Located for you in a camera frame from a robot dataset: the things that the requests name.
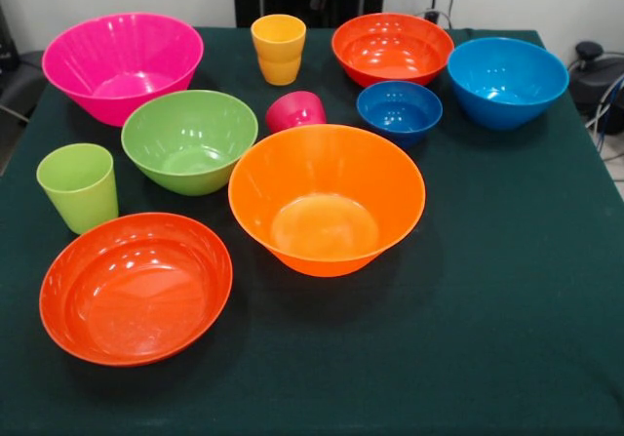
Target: green bowl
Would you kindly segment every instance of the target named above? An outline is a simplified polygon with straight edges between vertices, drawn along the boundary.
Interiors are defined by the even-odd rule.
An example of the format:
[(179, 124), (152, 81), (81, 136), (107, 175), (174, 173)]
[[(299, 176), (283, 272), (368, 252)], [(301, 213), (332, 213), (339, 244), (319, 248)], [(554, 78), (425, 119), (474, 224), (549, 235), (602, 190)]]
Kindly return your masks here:
[(221, 189), (255, 142), (257, 119), (225, 93), (188, 90), (147, 102), (126, 121), (121, 144), (150, 179), (182, 195)]

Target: magenta bowl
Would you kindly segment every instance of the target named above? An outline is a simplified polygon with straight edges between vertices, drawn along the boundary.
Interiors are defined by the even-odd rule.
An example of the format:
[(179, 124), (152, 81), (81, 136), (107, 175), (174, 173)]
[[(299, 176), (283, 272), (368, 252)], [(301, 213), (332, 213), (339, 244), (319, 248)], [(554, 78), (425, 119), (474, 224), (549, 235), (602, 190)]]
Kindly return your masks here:
[(50, 82), (99, 121), (122, 127), (142, 104), (186, 90), (204, 54), (189, 24), (163, 15), (107, 15), (72, 26), (43, 56)]

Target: pink cup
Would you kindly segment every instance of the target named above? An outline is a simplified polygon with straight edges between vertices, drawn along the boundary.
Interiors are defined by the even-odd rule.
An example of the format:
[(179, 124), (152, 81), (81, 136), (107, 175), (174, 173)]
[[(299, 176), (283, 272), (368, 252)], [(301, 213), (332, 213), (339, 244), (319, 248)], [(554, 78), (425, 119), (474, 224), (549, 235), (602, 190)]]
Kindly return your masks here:
[(310, 92), (292, 92), (277, 99), (266, 111), (271, 133), (306, 124), (327, 124), (321, 99)]

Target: yellow cup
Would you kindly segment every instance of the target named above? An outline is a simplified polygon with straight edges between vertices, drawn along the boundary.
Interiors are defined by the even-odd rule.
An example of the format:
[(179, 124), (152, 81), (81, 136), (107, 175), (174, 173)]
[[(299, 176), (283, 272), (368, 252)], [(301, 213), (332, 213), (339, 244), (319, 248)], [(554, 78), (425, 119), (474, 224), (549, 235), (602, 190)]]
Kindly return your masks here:
[(267, 15), (252, 24), (257, 62), (271, 85), (289, 85), (301, 66), (305, 23), (290, 15)]

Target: bowl rim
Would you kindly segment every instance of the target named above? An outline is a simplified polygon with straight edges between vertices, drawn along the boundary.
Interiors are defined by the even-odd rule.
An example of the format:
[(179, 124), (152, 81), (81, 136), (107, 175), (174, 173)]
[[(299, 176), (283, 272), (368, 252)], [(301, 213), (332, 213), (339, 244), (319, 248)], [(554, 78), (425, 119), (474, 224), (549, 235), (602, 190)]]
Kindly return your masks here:
[[(202, 229), (206, 233), (208, 233), (208, 235), (214, 239), (214, 241), (215, 241), (216, 245), (218, 246), (218, 248), (223, 250), (223, 253), (225, 254), (225, 258), (227, 260), (227, 265), (229, 267), (228, 268), (228, 274), (226, 276), (227, 291), (225, 292), (225, 295), (223, 296), (222, 304), (217, 309), (216, 314), (214, 315), (214, 318), (212, 320), (206, 321), (206, 323), (204, 325), (202, 325), (200, 328), (198, 328), (198, 330), (197, 330), (197, 332), (195, 334), (192, 334), (189, 337), (187, 337), (179, 345), (177, 345), (175, 347), (172, 347), (168, 351), (156, 354), (154, 356), (150, 356), (148, 359), (138, 359), (137, 358), (137, 359), (128, 359), (128, 360), (115, 360), (114, 362), (110, 362), (110, 361), (106, 361), (106, 360), (98, 360), (98, 359), (93, 359), (93, 357), (89, 357), (89, 356), (83, 354), (81, 351), (72, 350), (69, 347), (66, 347), (63, 344), (61, 344), (58, 341), (57, 335), (52, 332), (49, 324), (46, 322), (46, 320), (44, 318), (44, 315), (43, 315), (43, 310), (44, 310), (44, 308), (43, 308), (43, 294), (44, 294), (44, 290), (46, 289), (46, 283), (48, 282), (48, 278), (50, 276), (50, 271), (55, 267), (55, 265), (57, 265), (58, 262), (60, 262), (63, 259), (63, 257), (66, 255), (67, 251), (69, 251), (69, 249), (71, 249), (73, 246), (75, 246), (78, 243), (84, 242), (83, 238), (85, 236), (91, 236), (94, 232), (97, 232), (97, 231), (101, 230), (104, 226), (109, 226), (111, 224), (124, 224), (129, 219), (154, 217), (154, 216), (156, 216), (158, 218), (169, 218), (169, 219), (171, 219), (171, 218), (177, 218), (177, 219), (183, 218), (184, 220), (189, 221), (192, 224), (195, 224), (200, 229)], [(181, 352), (182, 350), (184, 350), (185, 348), (190, 346), (192, 343), (197, 341), (216, 322), (216, 320), (219, 318), (219, 316), (223, 312), (223, 309), (225, 308), (225, 305), (227, 304), (227, 301), (229, 300), (230, 294), (232, 292), (233, 279), (234, 279), (234, 268), (233, 268), (233, 265), (232, 265), (232, 258), (230, 256), (230, 253), (229, 253), (228, 249), (227, 249), (227, 246), (225, 245), (223, 240), (214, 231), (212, 231), (209, 227), (207, 227), (202, 222), (200, 222), (200, 221), (198, 221), (197, 219), (194, 219), (194, 218), (186, 217), (184, 215), (172, 214), (172, 213), (168, 213), (168, 212), (141, 212), (141, 213), (137, 213), (137, 214), (129, 214), (129, 215), (125, 215), (123, 217), (117, 217), (117, 218), (111, 219), (111, 220), (106, 221), (106, 222), (104, 222), (102, 224), (99, 224), (98, 226), (90, 229), (89, 231), (86, 231), (85, 233), (81, 234), (76, 239), (74, 239), (67, 246), (65, 246), (65, 248), (63, 248), (63, 250), (55, 257), (55, 259), (50, 263), (50, 266), (48, 267), (48, 270), (46, 271), (46, 274), (43, 277), (43, 282), (42, 282), (41, 287), (39, 289), (39, 318), (41, 320), (41, 323), (43, 324), (44, 329), (46, 330), (46, 333), (48, 334), (48, 337), (50, 337), (52, 339), (52, 341), (59, 348), (61, 348), (65, 352), (69, 353), (70, 355), (75, 356), (76, 358), (80, 358), (81, 360), (87, 361), (89, 363), (95, 363), (95, 364), (98, 364), (98, 365), (111, 366), (111, 367), (116, 367), (116, 368), (148, 365), (150, 363), (156, 363), (158, 361), (165, 360), (165, 359), (167, 359), (167, 358), (169, 358), (171, 356), (174, 356), (174, 355), (178, 354), (179, 352)]]
[[(365, 116), (364, 112), (362, 112), (363, 105), (361, 103), (361, 99), (363, 99), (363, 97), (366, 96), (366, 93), (369, 93), (372, 88), (374, 87), (383, 88), (384, 86), (388, 86), (390, 84), (399, 84), (402, 86), (408, 86), (409, 88), (413, 88), (417, 90), (419, 93), (424, 93), (425, 95), (429, 97), (433, 97), (435, 103), (438, 105), (438, 108), (439, 108), (439, 111), (436, 113), (437, 114), (436, 118), (432, 119), (431, 123), (427, 125), (426, 127), (417, 129), (415, 131), (398, 131), (394, 129), (387, 129), (385, 127), (381, 127), (375, 124), (374, 122), (372, 122), (369, 118)], [(440, 100), (440, 98), (438, 98), (438, 95), (433, 93), (427, 87), (418, 85), (417, 83), (407, 82), (405, 80), (386, 80), (383, 82), (373, 83), (372, 85), (365, 87), (358, 95), (358, 99), (356, 101), (356, 107), (358, 109), (358, 113), (360, 114), (360, 117), (362, 117), (362, 119), (364, 119), (369, 125), (371, 125), (375, 129), (379, 129), (380, 131), (387, 132), (388, 134), (394, 134), (396, 136), (413, 136), (413, 135), (423, 134), (427, 131), (430, 131), (433, 127), (436, 126), (436, 124), (440, 122), (440, 119), (442, 119), (442, 115), (444, 114), (444, 106), (442, 105), (442, 101)]]
[[(396, 237), (396, 239), (394, 239), (391, 242), (385, 243), (383, 246), (378, 247), (377, 249), (370, 251), (369, 253), (363, 254), (363, 255), (359, 255), (359, 256), (353, 256), (353, 257), (349, 257), (349, 258), (309, 258), (306, 256), (296, 256), (292, 253), (288, 253), (282, 249), (279, 249), (275, 246), (273, 246), (270, 243), (267, 243), (261, 239), (259, 239), (257, 236), (255, 236), (255, 234), (252, 234), (248, 229), (247, 229), (247, 225), (241, 222), (241, 218), (239, 217), (239, 214), (236, 210), (236, 208), (234, 207), (234, 205), (232, 204), (232, 187), (235, 184), (232, 184), (232, 181), (236, 180), (236, 175), (238, 174), (238, 172), (240, 171), (241, 168), (241, 162), (248, 157), (248, 155), (252, 152), (252, 151), (257, 151), (259, 148), (261, 148), (262, 146), (266, 145), (267, 141), (270, 141), (272, 139), (283, 139), (284, 135), (286, 135), (287, 133), (290, 132), (314, 132), (315, 129), (323, 129), (321, 132), (329, 132), (332, 129), (347, 129), (346, 132), (353, 132), (354, 134), (366, 134), (367, 136), (369, 136), (372, 139), (376, 139), (377, 141), (381, 142), (384, 145), (391, 145), (394, 146), (396, 149), (398, 149), (401, 154), (402, 154), (402, 158), (404, 158), (404, 160), (408, 163), (408, 165), (412, 166), (413, 169), (415, 170), (415, 174), (416, 174), (416, 178), (417, 178), (417, 184), (420, 186), (420, 189), (422, 191), (422, 199), (420, 201), (419, 206), (416, 208), (415, 211), (415, 215), (413, 218), (413, 222), (411, 222), (409, 224), (409, 226), (399, 235)], [(418, 222), (420, 221), (420, 219), (422, 218), (422, 214), (424, 213), (425, 210), (425, 203), (427, 200), (427, 190), (426, 190), (426, 186), (425, 186), (425, 181), (424, 181), (424, 177), (422, 176), (422, 173), (420, 172), (420, 170), (418, 169), (418, 167), (416, 166), (416, 164), (414, 163), (414, 161), (410, 158), (410, 156), (400, 147), (398, 146), (396, 143), (385, 139), (382, 136), (377, 135), (374, 132), (371, 131), (367, 131), (365, 129), (360, 129), (359, 127), (354, 127), (351, 125), (343, 125), (343, 124), (309, 124), (306, 126), (298, 126), (298, 127), (292, 127), (290, 129), (285, 129), (284, 131), (275, 133), (275, 134), (271, 134), (270, 136), (262, 139), (261, 141), (259, 141), (256, 145), (253, 146), (252, 149), (250, 149), (249, 151), (247, 151), (242, 157), (241, 157), (241, 161), (239, 161), (239, 163), (234, 167), (234, 171), (232, 172), (232, 176), (230, 177), (230, 183), (228, 184), (227, 187), (227, 200), (230, 206), (230, 210), (232, 211), (232, 214), (234, 215), (234, 218), (236, 219), (236, 221), (238, 222), (238, 224), (243, 228), (243, 230), (249, 235), (251, 236), (253, 239), (255, 239), (255, 241), (260, 244), (261, 246), (264, 246), (266, 249), (268, 249), (271, 252), (280, 254), (282, 256), (285, 256), (287, 258), (297, 258), (299, 260), (305, 260), (305, 261), (310, 261), (310, 262), (328, 262), (328, 263), (343, 263), (343, 262), (350, 262), (350, 261), (354, 261), (354, 260), (364, 260), (364, 259), (368, 259), (368, 258), (375, 258), (376, 256), (379, 256), (381, 253), (387, 251), (388, 249), (392, 248), (393, 246), (396, 246), (397, 244), (399, 244), (401, 241), (403, 241), (412, 231), (413, 229), (416, 227), (416, 225), (418, 224)]]
[(435, 74), (440, 73), (447, 66), (447, 63), (449, 62), (450, 55), (452, 54), (452, 52), (455, 49), (455, 43), (452, 40), (452, 38), (450, 37), (450, 35), (443, 28), (439, 27), (438, 25), (432, 23), (429, 20), (425, 20), (424, 18), (421, 18), (421, 17), (418, 17), (418, 16), (414, 16), (414, 15), (400, 14), (400, 13), (396, 13), (396, 12), (377, 12), (375, 14), (360, 15), (358, 17), (355, 17), (355, 18), (353, 18), (351, 20), (346, 21), (341, 26), (339, 26), (336, 29), (336, 31), (333, 33), (333, 35), (331, 36), (331, 50), (333, 51), (333, 55), (338, 59), (338, 61), (340, 62), (340, 64), (343, 67), (348, 67), (348, 68), (350, 68), (352, 70), (355, 70), (358, 73), (362, 73), (364, 75), (367, 75), (370, 78), (377, 78), (377, 79), (382, 79), (382, 80), (388, 80), (389, 79), (387, 76), (384, 76), (383, 74), (371, 73), (369, 71), (365, 71), (365, 70), (362, 70), (361, 68), (355, 67), (355, 66), (351, 65), (350, 63), (347, 63), (342, 58), (342, 54), (338, 53), (337, 46), (336, 46), (336, 36), (339, 34), (339, 32), (343, 28), (346, 28), (347, 25), (350, 25), (350, 24), (356, 23), (358, 21), (361, 21), (363, 18), (374, 18), (374, 17), (399, 17), (399, 18), (402, 18), (402, 19), (415, 20), (416, 22), (420, 22), (420, 23), (427, 23), (427, 26), (431, 26), (433, 28), (437, 28), (442, 33), (443, 37), (446, 40), (448, 40), (448, 42), (450, 43), (450, 52), (448, 53), (447, 57), (443, 60), (443, 63), (442, 63), (442, 65), (440, 67), (438, 67), (438, 68), (436, 68), (434, 70), (428, 70), (426, 72), (415, 73), (413, 75), (406, 76), (406, 77), (390, 78), (390, 80), (409, 81), (409, 80), (414, 80), (414, 79), (420, 78), (420, 77), (427, 77), (427, 76), (430, 76), (430, 75), (435, 75)]
[[(223, 163), (221, 166), (218, 166), (216, 168), (212, 168), (208, 171), (197, 171), (194, 173), (172, 173), (172, 172), (168, 172), (168, 171), (163, 171), (160, 169), (156, 169), (156, 168), (152, 168), (148, 165), (144, 165), (143, 163), (140, 163), (135, 156), (133, 156), (131, 154), (131, 152), (128, 150), (128, 148), (126, 147), (126, 140), (124, 138), (124, 135), (126, 134), (126, 129), (128, 129), (128, 123), (130, 122), (130, 120), (133, 118), (133, 116), (137, 113), (139, 113), (142, 109), (144, 109), (145, 107), (150, 106), (153, 102), (159, 101), (161, 99), (170, 99), (171, 97), (175, 97), (177, 95), (221, 95), (223, 97), (227, 97), (229, 99), (238, 101), (238, 103), (242, 104), (243, 107), (251, 114), (251, 116), (253, 117), (253, 138), (252, 140), (247, 144), (247, 146), (245, 147), (245, 149), (242, 151), (242, 153), (237, 156), (236, 158), (232, 158), (227, 160), (227, 162)], [(194, 176), (201, 176), (201, 175), (209, 175), (212, 173), (215, 173), (217, 171), (222, 170), (223, 168), (227, 168), (228, 166), (230, 166), (232, 163), (236, 163), (238, 160), (241, 159), (241, 157), (255, 144), (255, 140), (257, 139), (257, 134), (258, 134), (258, 124), (257, 124), (257, 117), (255, 116), (254, 111), (241, 99), (238, 99), (236, 97), (234, 97), (233, 95), (228, 95), (227, 93), (223, 93), (223, 92), (218, 92), (215, 90), (180, 90), (179, 92), (173, 92), (173, 93), (168, 93), (166, 95), (163, 95), (161, 97), (155, 98), (155, 99), (151, 99), (150, 101), (142, 104), (141, 106), (139, 106), (137, 109), (135, 109), (133, 111), (133, 113), (128, 116), (128, 118), (126, 119), (126, 121), (124, 122), (124, 126), (121, 129), (121, 146), (124, 150), (124, 153), (126, 153), (126, 156), (128, 156), (128, 158), (130, 158), (130, 160), (137, 166), (139, 166), (140, 168), (143, 168), (147, 171), (150, 171), (152, 173), (156, 173), (158, 175), (162, 175), (162, 176), (167, 176), (167, 177), (176, 177), (176, 178), (185, 178), (185, 177), (194, 177)]]
[[(189, 31), (191, 31), (192, 35), (195, 37), (195, 39), (198, 41), (199, 46), (200, 46), (200, 51), (199, 51), (199, 55), (198, 58), (193, 62), (193, 64), (188, 67), (188, 69), (182, 73), (182, 75), (175, 79), (174, 81), (172, 81), (171, 83), (168, 83), (167, 85), (161, 86), (159, 88), (156, 88), (154, 90), (152, 90), (151, 92), (147, 92), (147, 93), (138, 93), (138, 94), (134, 94), (134, 95), (123, 95), (122, 97), (94, 97), (93, 95), (88, 95), (85, 93), (77, 93), (77, 92), (72, 92), (71, 90), (68, 90), (66, 87), (62, 87), (61, 85), (59, 85), (59, 83), (54, 80), (50, 74), (48, 73), (47, 70), (47, 57), (48, 57), (48, 53), (50, 52), (51, 48), (57, 43), (58, 40), (60, 40), (60, 38), (62, 38), (64, 35), (68, 34), (70, 31), (73, 31), (74, 29), (78, 29), (82, 26), (84, 26), (85, 24), (88, 23), (92, 23), (92, 22), (98, 22), (98, 21), (102, 21), (102, 20), (108, 20), (108, 19), (116, 19), (119, 17), (130, 17), (130, 16), (142, 16), (142, 17), (153, 17), (153, 18), (159, 18), (159, 19), (164, 19), (164, 20), (168, 20), (168, 21), (173, 21), (176, 23), (181, 24), (182, 26), (185, 26), (186, 28), (189, 29)], [(50, 43), (48, 44), (48, 46), (46, 47), (46, 50), (43, 53), (43, 56), (41, 58), (41, 69), (44, 73), (44, 75), (46, 76), (46, 78), (48, 79), (48, 81), (50, 83), (52, 83), (56, 88), (58, 88), (59, 90), (61, 90), (62, 92), (64, 92), (67, 95), (73, 96), (73, 97), (77, 97), (77, 98), (84, 98), (84, 99), (98, 99), (98, 100), (103, 100), (103, 101), (116, 101), (116, 100), (122, 100), (122, 99), (134, 99), (134, 98), (141, 98), (141, 97), (149, 97), (152, 96), (154, 94), (158, 94), (160, 92), (162, 92), (163, 90), (174, 86), (176, 84), (178, 84), (179, 82), (181, 82), (182, 80), (184, 80), (184, 78), (186, 78), (186, 76), (189, 73), (192, 73), (194, 70), (197, 69), (197, 67), (199, 66), (199, 63), (202, 61), (202, 59), (204, 58), (204, 52), (205, 52), (205, 47), (204, 47), (204, 40), (202, 39), (202, 36), (199, 34), (199, 32), (189, 23), (187, 23), (186, 21), (177, 19), (176, 17), (171, 17), (168, 15), (162, 15), (162, 14), (154, 14), (151, 12), (120, 12), (120, 13), (115, 13), (115, 14), (106, 14), (106, 15), (102, 15), (99, 17), (93, 17), (91, 19), (87, 19), (84, 21), (80, 21), (79, 23), (76, 23), (70, 27), (68, 27), (66, 30), (62, 31), (61, 33), (59, 33), (57, 36), (54, 37), (54, 39), (52, 41), (50, 41)]]
[[(536, 101), (532, 101), (532, 102), (528, 102), (528, 103), (519, 103), (519, 102), (511, 102), (511, 101), (507, 101), (507, 100), (494, 100), (494, 99), (486, 99), (480, 95), (477, 95), (475, 92), (473, 92), (472, 90), (464, 87), (453, 75), (452, 73), (452, 58), (454, 57), (455, 53), (457, 53), (457, 51), (461, 51), (467, 47), (470, 47), (471, 45), (474, 45), (476, 43), (484, 43), (484, 42), (488, 42), (488, 43), (495, 43), (495, 42), (509, 42), (509, 43), (516, 43), (516, 44), (521, 44), (524, 47), (527, 47), (529, 49), (532, 50), (536, 50), (538, 51), (539, 54), (545, 55), (546, 57), (550, 57), (550, 59), (553, 59), (555, 61), (555, 63), (559, 66), (559, 68), (564, 72), (565, 74), (565, 82), (564, 84), (561, 86), (561, 89), (553, 94), (550, 98), (548, 99), (541, 99), (541, 100), (536, 100)], [(567, 90), (567, 86), (569, 85), (569, 73), (567, 72), (567, 67), (564, 65), (564, 63), (557, 57), (555, 56), (553, 53), (551, 53), (550, 51), (548, 51), (546, 48), (538, 46), (536, 44), (533, 43), (529, 43), (528, 41), (522, 40), (522, 39), (516, 39), (516, 38), (507, 38), (505, 36), (488, 36), (486, 38), (475, 38), (475, 39), (470, 39), (468, 41), (465, 41), (463, 43), (461, 43), (459, 46), (457, 46), (454, 51), (452, 53), (450, 53), (450, 56), (448, 57), (448, 66), (447, 66), (447, 71), (448, 71), (448, 76), (450, 77), (450, 80), (452, 81), (453, 85), (461, 88), (463, 91), (465, 91), (466, 93), (470, 94), (471, 96), (478, 98), (478, 99), (482, 99), (486, 102), (492, 102), (492, 103), (496, 103), (496, 104), (504, 104), (507, 106), (514, 106), (514, 107), (526, 107), (526, 106), (535, 106), (535, 105), (539, 105), (539, 104), (546, 104), (548, 102), (554, 101), (555, 99), (559, 98), (561, 95), (563, 95), (566, 90)]]

